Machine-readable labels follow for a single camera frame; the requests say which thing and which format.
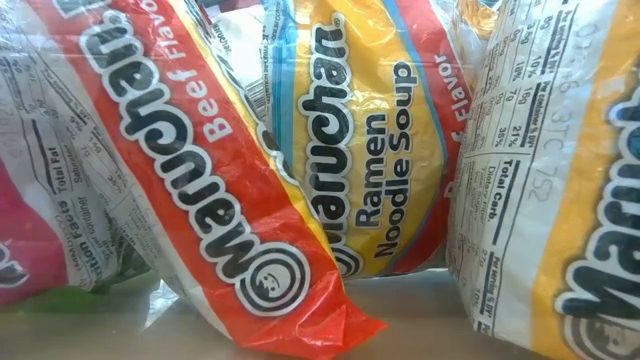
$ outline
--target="nutrition facts table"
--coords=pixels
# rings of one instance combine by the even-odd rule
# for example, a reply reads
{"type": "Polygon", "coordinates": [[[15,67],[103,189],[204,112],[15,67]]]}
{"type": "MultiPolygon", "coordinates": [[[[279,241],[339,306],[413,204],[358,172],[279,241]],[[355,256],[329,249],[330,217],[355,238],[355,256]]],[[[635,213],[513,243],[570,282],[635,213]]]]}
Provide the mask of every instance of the nutrition facts table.
{"type": "Polygon", "coordinates": [[[500,11],[463,141],[449,249],[467,310],[491,335],[501,306],[530,301],[501,294],[514,281],[503,273],[535,269],[542,255],[613,6],[512,0],[500,11]]]}
{"type": "Polygon", "coordinates": [[[14,182],[39,183],[51,199],[36,208],[63,241],[69,284],[89,290],[117,270],[124,243],[114,237],[159,259],[150,228],[159,224],[105,135],[98,84],[85,87],[26,3],[6,0],[0,19],[0,160],[14,182]]]}

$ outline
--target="plastic wrapper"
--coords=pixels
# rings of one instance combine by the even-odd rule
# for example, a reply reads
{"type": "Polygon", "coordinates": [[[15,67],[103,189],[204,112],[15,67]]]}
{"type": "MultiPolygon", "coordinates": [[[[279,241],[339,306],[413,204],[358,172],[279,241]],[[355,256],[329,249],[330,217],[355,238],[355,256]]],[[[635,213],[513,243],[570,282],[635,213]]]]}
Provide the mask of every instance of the plastic wrapper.
{"type": "MultiPolygon", "coordinates": [[[[224,59],[227,74],[232,74],[236,91],[243,97],[251,112],[255,114],[260,130],[266,130],[267,119],[262,60],[260,47],[264,8],[254,5],[224,12],[211,18],[212,49],[217,57],[224,59]]],[[[275,149],[273,141],[269,146],[275,149]]],[[[278,166],[282,166],[282,156],[278,166]]]]}
{"type": "Polygon", "coordinates": [[[458,164],[448,262],[473,326],[640,356],[640,3],[507,1],[458,164]]]}
{"type": "Polygon", "coordinates": [[[320,224],[280,175],[195,3],[7,0],[0,18],[7,122],[64,134],[96,206],[219,331],[319,357],[382,327],[346,298],[320,224]]]}
{"type": "Polygon", "coordinates": [[[401,274],[446,238],[469,90],[435,2],[267,1],[268,127],[343,276],[401,274]]]}
{"type": "Polygon", "coordinates": [[[453,39],[472,92],[501,0],[458,0],[453,7],[453,39]]]}
{"type": "Polygon", "coordinates": [[[48,120],[57,109],[40,107],[11,35],[0,37],[0,305],[64,286],[103,292],[148,267],[91,186],[83,150],[48,120]]]}

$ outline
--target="maruchan logo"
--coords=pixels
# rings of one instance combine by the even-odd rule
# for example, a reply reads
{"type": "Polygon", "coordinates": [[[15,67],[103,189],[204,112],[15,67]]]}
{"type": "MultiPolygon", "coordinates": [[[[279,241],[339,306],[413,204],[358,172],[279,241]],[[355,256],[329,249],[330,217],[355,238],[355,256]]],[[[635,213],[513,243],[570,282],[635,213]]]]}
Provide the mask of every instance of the maruchan logo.
{"type": "Polygon", "coordinates": [[[11,261],[9,249],[0,244],[0,289],[18,287],[28,278],[29,275],[20,264],[17,261],[11,261]]]}
{"type": "Polygon", "coordinates": [[[600,227],[569,265],[556,300],[569,346],[585,359],[640,359],[640,87],[611,108],[621,158],[597,207],[600,227]]]}
{"type": "MultiPolygon", "coordinates": [[[[307,259],[291,245],[263,244],[252,233],[240,203],[215,175],[210,155],[194,144],[191,120],[171,104],[169,87],[160,82],[155,63],[145,57],[126,15],[106,10],[102,23],[85,30],[79,39],[87,61],[119,104],[122,135],[137,142],[154,161],[175,205],[188,213],[201,239],[200,254],[215,265],[217,276],[234,286],[240,302],[254,315],[281,316],[295,309],[309,290],[307,259]]],[[[167,76],[184,81],[191,74],[196,71],[167,76]]],[[[206,94],[206,84],[199,83],[206,94]]],[[[227,123],[218,108],[211,105],[208,110],[216,110],[209,115],[227,123]]]]}
{"type": "MultiPolygon", "coordinates": [[[[282,178],[291,185],[299,186],[298,182],[294,179],[294,176],[291,173],[291,168],[288,166],[284,159],[284,154],[282,154],[282,152],[278,149],[278,146],[273,140],[271,133],[269,133],[269,131],[267,130],[264,122],[259,120],[258,116],[256,115],[257,112],[255,107],[253,106],[253,102],[249,98],[243,86],[235,77],[233,66],[231,66],[231,64],[223,57],[217,54],[214,54],[214,56],[222,67],[225,76],[227,77],[229,82],[236,88],[245,105],[250,110],[252,117],[256,122],[256,133],[258,134],[258,139],[260,140],[260,144],[262,145],[263,150],[267,154],[269,154],[269,156],[271,156],[271,158],[275,161],[275,166],[282,178]]],[[[311,209],[314,209],[311,201],[309,201],[309,207],[311,209]]],[[[318,221],[322,222],[322,219],[320,219],[315,211],[313,211],[313,214],[318,221]]],[[[355,251],[346,247],[344,234],[332,233],[327,230],[328,226],[330,225],[325,225],[325,231],[328,233],[329,239],[338,239],[337,241],[331,241],[330,246],[334,259],[336,260],[336,263],[338,265],[338,269],[340,270],[341,276],[344,278],[348,278],[357,275],[358,273],[360,273],[360,271],[362,271],[362,258],[355,251]]]]}
{"type": "Polygon", "coordinates": [[[346,179],[353,164],[348,144],[355,128],[346,107],[351,99],[351,68],[345,18],[333,13],[330,24],[311,30],[311,86],[298,100],[298,110],[308,118],[305,189],[329,238],[343,277],[358,275],[362,258],[346,244],[351,204],[346,179]]]}

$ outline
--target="white surface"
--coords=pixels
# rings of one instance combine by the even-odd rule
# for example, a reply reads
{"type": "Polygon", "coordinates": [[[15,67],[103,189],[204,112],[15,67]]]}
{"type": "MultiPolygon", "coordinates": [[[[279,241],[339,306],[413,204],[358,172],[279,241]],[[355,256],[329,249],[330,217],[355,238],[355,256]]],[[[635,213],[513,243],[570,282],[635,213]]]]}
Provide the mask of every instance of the white surface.
{"type": "MultiPolygon", "coordinates": [[[[107,306],[88,314],[0,313],[3,360],[277,359],[235,347],[184,302],[149,328],[149,289],[120,285],[107,306]]],[[[359,280],[349,294],[389,324],[344,359],[535,360],[527,350],[474,333],[446,272],[359,280]]]]}

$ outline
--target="maruchan ramen package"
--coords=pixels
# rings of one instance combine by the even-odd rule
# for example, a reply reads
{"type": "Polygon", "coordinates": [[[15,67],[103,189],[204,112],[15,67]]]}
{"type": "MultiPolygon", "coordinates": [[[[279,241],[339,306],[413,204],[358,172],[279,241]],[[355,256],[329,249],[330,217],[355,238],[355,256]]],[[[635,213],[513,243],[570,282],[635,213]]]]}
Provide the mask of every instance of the maruchan ramen package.
{"type": "Polygon", "coordinates": [[[267,1],[268,126],[345,277],[410,272],[446,237],[471,105],[429,0],[267,1]]]}
{"type": "MultiPolygon", "coordinates": [[[[13,111],[2,119],[33,138],[23,148],[38,152],[40,187],[58,192],[62,179],[71,188],[82,169],[122,236],[242,346],[331,356],[381,328],[346,298],[320,224],[263,149],[195,3],[6,0],[0,19],[2,110],[13,111]],[[67,140],[38,143],[45,131],[67,140]],[[77,163],[62,161],[67,152],[77,163]]],[[[32,199],[23,201],[32,211],[32,199]]],[[[63,215],[47,214],[77,242],[76,232],[90,232],[82,204],[55,198],[63,215]]],[[[29,229],[34,239],[51,236],[40,224],[29,229]]],[[[2,244],[10,250],[3,264],[28,269],[11,240],[2,244]]]]}
{"type": "Polygon", "coordinates": [[[473,326],[557,359],[640,356],[640,2],[506,1],[448,262],[473,326]]]}

